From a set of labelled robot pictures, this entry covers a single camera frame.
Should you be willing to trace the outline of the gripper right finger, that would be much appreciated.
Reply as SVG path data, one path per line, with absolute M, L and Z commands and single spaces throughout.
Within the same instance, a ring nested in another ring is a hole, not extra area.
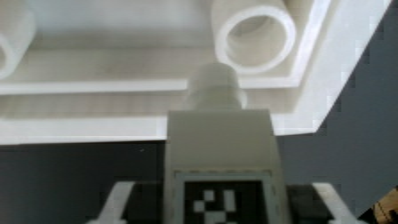
M 333 214 L 329 224 L 368 224 L 352 214 L 349 206 L 331 183 L 313 183 L 317 193 Z

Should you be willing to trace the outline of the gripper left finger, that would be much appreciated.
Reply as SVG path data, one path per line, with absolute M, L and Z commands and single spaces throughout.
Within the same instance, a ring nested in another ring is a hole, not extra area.
M 98 218 L 88 224 L 127 224 L 123 213 L 134 187 L 134 182 L 118 182 L 114 184 Z

